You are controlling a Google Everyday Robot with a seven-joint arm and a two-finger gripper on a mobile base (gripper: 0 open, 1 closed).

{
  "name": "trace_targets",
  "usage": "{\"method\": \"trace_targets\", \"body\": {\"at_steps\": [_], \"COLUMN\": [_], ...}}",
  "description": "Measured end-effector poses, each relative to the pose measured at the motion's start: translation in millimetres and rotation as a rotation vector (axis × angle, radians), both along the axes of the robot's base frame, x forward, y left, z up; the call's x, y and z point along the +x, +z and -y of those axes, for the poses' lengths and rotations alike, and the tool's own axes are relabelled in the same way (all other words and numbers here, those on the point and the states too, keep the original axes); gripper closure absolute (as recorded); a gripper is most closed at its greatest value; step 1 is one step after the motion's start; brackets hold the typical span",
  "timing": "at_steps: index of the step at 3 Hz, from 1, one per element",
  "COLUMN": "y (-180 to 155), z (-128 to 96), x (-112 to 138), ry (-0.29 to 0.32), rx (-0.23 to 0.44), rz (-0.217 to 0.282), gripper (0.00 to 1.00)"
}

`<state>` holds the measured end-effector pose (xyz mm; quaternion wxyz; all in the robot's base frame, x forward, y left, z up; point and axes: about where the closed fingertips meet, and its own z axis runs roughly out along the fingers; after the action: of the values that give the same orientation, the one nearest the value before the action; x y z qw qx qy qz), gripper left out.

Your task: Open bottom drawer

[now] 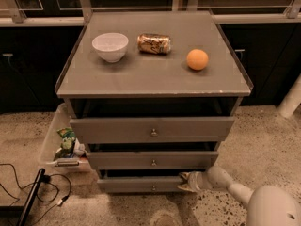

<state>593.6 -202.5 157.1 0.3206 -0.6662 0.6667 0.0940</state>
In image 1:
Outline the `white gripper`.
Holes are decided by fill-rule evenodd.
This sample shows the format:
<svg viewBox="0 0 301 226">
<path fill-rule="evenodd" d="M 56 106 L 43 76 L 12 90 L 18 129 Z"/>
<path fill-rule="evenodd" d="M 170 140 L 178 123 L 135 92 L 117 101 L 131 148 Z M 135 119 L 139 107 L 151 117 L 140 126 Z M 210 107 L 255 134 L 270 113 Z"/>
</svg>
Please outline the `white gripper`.
<svg viewBox="0 0 301 226">
<path fill-rule="evenodd" d="M 180 172 L 179 176 L 183 180 L 188 180 L 188 184 L 177 186 L 179 190 L 195 193 L 208 187 L 208 180 L 205 172 Z"/>
</svg>

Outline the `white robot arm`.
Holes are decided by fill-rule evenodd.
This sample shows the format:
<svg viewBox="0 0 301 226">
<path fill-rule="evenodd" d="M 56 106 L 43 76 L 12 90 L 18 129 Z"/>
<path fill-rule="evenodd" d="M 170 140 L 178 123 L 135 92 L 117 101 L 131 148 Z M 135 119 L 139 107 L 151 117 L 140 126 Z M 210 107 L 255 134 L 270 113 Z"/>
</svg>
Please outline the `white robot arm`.
<svg viewBox="0 0 301 226">
<path fill-rule="evenodd" d="M 205 172 L 180 172 L 178 189 L 199 192 L 226 190 L 247 211 L 246 226 L 301 226 L 300 203 L 277 186 L 260 186 L 252 190 L 234 179 L 222 168 L 212 166 Z"/>
</svg>

